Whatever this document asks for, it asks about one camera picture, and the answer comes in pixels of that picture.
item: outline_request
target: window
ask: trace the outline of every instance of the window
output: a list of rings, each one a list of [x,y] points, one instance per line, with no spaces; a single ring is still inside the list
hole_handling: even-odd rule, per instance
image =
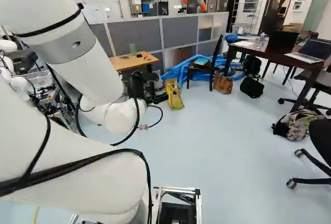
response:
[[[243,12],[254,13],[259,0],[245,0]]]

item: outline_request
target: wooden table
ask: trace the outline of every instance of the wooden table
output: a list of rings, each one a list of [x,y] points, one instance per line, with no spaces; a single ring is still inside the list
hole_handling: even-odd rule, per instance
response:
[[[236,43],[229,44],[229,51],[227,55],[227,62],[225,64],[224,75],[227,76],[230,62],[232,59],[235,59],[236,52],[243,52],[257,57],[263,57],[270,60],[273,63],[282,64],[285,66],[295,66],[298,68],[302,68],[305,70],[311,71],[309,79],[306,81],[305,86],[301,90],[300,95],[298,96],[296,103],[293,105],[291,112],[297,110],[300,107],[300,104],[305,99],[307,93],[310,88],[313,86],[316,78],[318,77],[320,71],[323,68],[324,62],[309,64],[300,60],[297,60],[292,57],[285,56],[285,53],[289,53],[289,51],[284,51],[282,49],[270,49],[267,47],[268,41],[258,41],[258,40],[249,40],[249,42],[253,43],[250,46],[238,46]],[[296,52],[298,47],[295,47],[292,52]]]
[[[148,52],[137,52],[137,55],[141,54],[142,57],[133,56],[132,54],[120,55],[110,57],[109,60],[112,62],[115,70],[122,71],[140,66],[146,66],[147,72],[152,73],[152,64],[159,62],[159,59],[149,54]],[[151,94],[155,94],[154,82],[149,83],[149,89]]]

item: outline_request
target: laptop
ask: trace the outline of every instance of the laptop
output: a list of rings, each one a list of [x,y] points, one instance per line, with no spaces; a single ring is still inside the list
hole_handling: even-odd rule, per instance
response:
[[[285,55],[310,64],[326,61],[331,57],[331,41],[308,39],[299,52]]]
[[[291,52],[296,39],[298,38],[298,32],[286,32],[274,30],[270,34],[267,48],[277,49],[279,52],[287,53]]]

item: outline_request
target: white floor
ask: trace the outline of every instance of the white floor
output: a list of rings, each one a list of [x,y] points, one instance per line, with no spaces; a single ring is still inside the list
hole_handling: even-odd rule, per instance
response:
[[[289,83],[281,85],[283,67],[275,74],[273,68],[261,80],[265,90],[258,99],[240,92],[240,81],[234,83],[230,95],[210,92],[207,82],[192,82],[189,90],[184,85],[184,109],[171,111],[166,102],[161,103],[163,120],[149,131],[137,131],[123,145],[144,153],[153,186],[200,187],[203,223],[331,223],[329,186],[298,185],[290,190],[285,185],[291,177],[326,175],[293,154],[306,148],[321,159],[309,138],[290,142],[272,134],[271,124],[292,107],[291,103],[279,105],[277,99],[296,98]],[[299,94],[303,82],[290,81]],[[321,93],[317,103],[331,107],[331,97]],[[158,110],[150,108],[141,123],[151,124],[158,118]],[[81,119],[89,137],[104,143],[120,140]],[[32,223],[33,211],[31,206],[2,203],[1,223]],[[69,212],[42,208],[37,223],[66,224],[69,218]]]

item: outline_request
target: blue plastic item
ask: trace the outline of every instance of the blue plastic item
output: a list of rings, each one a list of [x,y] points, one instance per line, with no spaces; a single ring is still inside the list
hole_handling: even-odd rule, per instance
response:
[[[212,56],[206,57],[206,56],[197,54],[197,55],[181,62],[180,64],[172,67],[168,72],[166,72],[165,74],[163,74],[161,76],[161,79],[165,80],[165,79],[170,79],[170,78],[178,78],[178,84],[182,85],[184,82],[187,81],[187,69],[190,65],[190,62],[192,60],[197,59],[197,58],[206,58],[208,60],[213,59]],[[223,55],[218,55],[217,59],[216,59],[216,62],[215,62],[215,67],[218,67],[220,65],[225,65],[226,61],[227,61],[226,59],[223,59]],[[241,65],[242,64],[240,64],[240,63],[231,63],[231,66],[241,66]],[[232,79],[232,80],[239,80],[239,79],[243,78],[244,76],[245,76],[245,72],[243,71],[243,73],[241,73],[239,75],[230,76],[230,77],[227,77],[227,78]],[[209,74],[207,74],[207,73],[194,73],[193,74],[193,80],[209,81]]]
[[[235,42],[237,39],[238,39],[238,35],[236,34],[228,34],[225,36],[225,40],[227,41],[227,43]]]
[[[143,9],[143,12],[149,12],[149,4],[143,4],[141,6],[142,6],[142,9]]]

